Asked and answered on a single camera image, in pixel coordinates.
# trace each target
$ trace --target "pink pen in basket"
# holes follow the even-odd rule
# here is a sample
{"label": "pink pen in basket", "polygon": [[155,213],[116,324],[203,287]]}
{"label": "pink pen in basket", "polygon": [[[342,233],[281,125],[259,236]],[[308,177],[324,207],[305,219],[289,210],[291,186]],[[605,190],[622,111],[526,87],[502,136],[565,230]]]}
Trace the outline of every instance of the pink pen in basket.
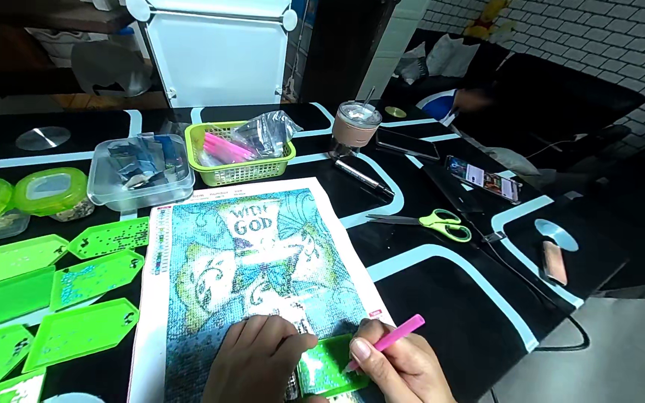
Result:
{"label": "pink pen in basket", "polygon": [[253,153],[250,151],[207,132],[203,150],[227,163],[246,162],[253,159]]}
{"label": "pink pen in basket", "polygon": [[[377,343],[373,345],[373,347],[375,347],[375,350],[377,350],[378,352],[381,352],[382,350],[387,349],[389,346],[393,345],[395,341],[398,341],[403,337],[407,337],[408,334],[414,332],[418,327],[422,325],[424,325],[424,318],[418,313],[417,315],[409,318],[404,324],[401,324],[400,327],[391,331],[380,340],[378,340]],[[358,368],[360,368],[360,366],[355,360],[353,360],[345,367],[345,371],[343,372],[352,372]]]}

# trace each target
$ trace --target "black table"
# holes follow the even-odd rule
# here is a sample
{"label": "black table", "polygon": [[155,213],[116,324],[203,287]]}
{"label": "black table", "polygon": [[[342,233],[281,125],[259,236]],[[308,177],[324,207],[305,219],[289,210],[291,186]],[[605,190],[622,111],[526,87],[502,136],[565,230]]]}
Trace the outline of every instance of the black table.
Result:
{"label": "black table", "polygon": [[[420,110],[401,106],[408,111],[408,117],[398,119],[383,114],[383,126],[387,126],[387,129],[417,138],[443,138],[443,141],[436,141],[441,156],[454,155],[486,171],[505,170],[465,140],[454,138],[448,129]],[[298,157],[327,150],[330,119],[336,111],[332,105],[249,105],[140,112],[4,115],[0,116],[0,177],[15,184],[28,174],[59,166],[72,166],[88,172],[91,151],[101,141],[124,138],[129,133],[141,131],[156,132],[166,121],[182,124],[240,121],[276,109],[285,110],[305,130],[293,140]],[[18,134],[48,125],[68,128],[72,132],[72,139],[50,151],[22,151],[13,146]],[[401,191],[403,203],[398,201],[396,204],[401,207],[399,212],[384,214],[422,216],[435,208],[452,209],[442,193],[407,157],[377,149],[373,144],[366,146],[363,154],[389,175],[389,179]],[[364,174],[385,182],[367,159],[348,162]],[[360,182],[335,169],[330,160],[300,163],[301,160],[294,160],[299,163],[291,163],[285,173],[275,179],[317,177],[339,217],[390,204],[389,200],[381,199]],[[205,187],[197,178],[195,189]],[[475,213],[469,219],[483,233],[490,234],[496,230],[492,228],[492,217],[513,206],[481,189],[471,192],[483,206],[484,213]],[[524,202],[520,206],[522,209],[532,204],[540,208],[509,222],[504,227],[508,240],[529,262],[541,266],[540,246],[543,238],[535,230],[534,220],[549,219],[567,229],[578,240],[580,249],[578,252],[565,252],[570,279],[566,289],[580,298],[579,301],[586,299],[625,263],[623,251],[611,241],[587,231],[582,220],[557,207],[531,186],[524,186],[520,196]],[[147,216],[149,212],[150,208],[139,209],[138,216]],[[0,240],[0,244],[51,233],[72,240],[87,227],[118,221],[120,218],[120,213],[104,206],[97,207],[92,215],[84,219],[69,223],[32,216],[26,231],[16,237]],[[415,313],[426,318],[427,324],[418,332],[427,338],[437,352],[452,391],[461,402],[481,397],[533,349],[536,341],[548,335],[574,309],[505,245],[494,243],[495,251],[506,263],[534,283],[558,306],[544,307],[540,299],[499,261],[489,245],[482,243],[476,233],[472,242],[467,244],[455,243],[428,229],[404,225],[364,223],[349,227],[348,234],[360,259],[376,279],[377,289],[395,322],[399,324]],[[139,248],[136,252],[145,254],[146,249]],[[62,269],[77,262],[75,257],[68,254],[57,263],[57,268]],[[128,298],[138,306],[140,273],[130,285],[106,293],[98,302],[121,297]],[[33,325],[30,330],[35,332],[36,327]],[[50,366],[42,399],[69,392],[85,392],[107,403],[125,401],[133,337],[134,333],[131,332],[113,349]],[[19,371],[20,368],[14,369],[10,376],[16,376]],[[370,401],[379,399],[375,388],[363,391],[363,396],[373,395],[376,397],[370,397]]]}

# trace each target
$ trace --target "yellow plush toy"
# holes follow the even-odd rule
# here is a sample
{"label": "yellow plush toy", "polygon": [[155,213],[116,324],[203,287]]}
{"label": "yellow plush toy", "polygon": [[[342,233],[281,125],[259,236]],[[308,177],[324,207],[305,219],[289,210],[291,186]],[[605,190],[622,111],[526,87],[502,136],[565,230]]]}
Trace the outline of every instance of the yellow plush toy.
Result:
{"label": "yellow plush toy", "polygon": [[496,29],[492,22],[510,2],[511,0],[489,0],[479,18],[464,29],[464,36],[488,40],[489,35]]}

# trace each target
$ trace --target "hand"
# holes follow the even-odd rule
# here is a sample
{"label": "hand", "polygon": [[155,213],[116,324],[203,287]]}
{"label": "hand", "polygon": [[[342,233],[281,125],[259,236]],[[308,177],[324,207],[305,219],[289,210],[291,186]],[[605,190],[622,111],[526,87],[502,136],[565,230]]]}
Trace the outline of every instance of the hand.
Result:
{"label": "hand", "polygon": [[378,352],[373,347],[394,327],[363,319],[350,354],[385,394],[387,403],[454,403],[437,356],[424,337],[410,334]]}
{"label": "hand", "polygon": [[317,344],[315,335],[298,334],[280,316],[256,315],[232,325],[211,366],[203,403],[282,402],[300,356]]}

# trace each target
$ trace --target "diamond painting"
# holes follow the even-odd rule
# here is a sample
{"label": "diamond painting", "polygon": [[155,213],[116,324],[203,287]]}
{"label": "diamond painting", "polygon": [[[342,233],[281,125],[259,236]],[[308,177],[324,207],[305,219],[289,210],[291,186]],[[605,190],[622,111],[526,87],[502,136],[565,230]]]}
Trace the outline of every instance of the diamond painting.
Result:
{"label": "diamond painting", "polygon": [[228,327],[248,316],[281,315],[318,338],[362,318],[391,323],[316,179],[152,210],[140,310],[130,402],[199,402]]}

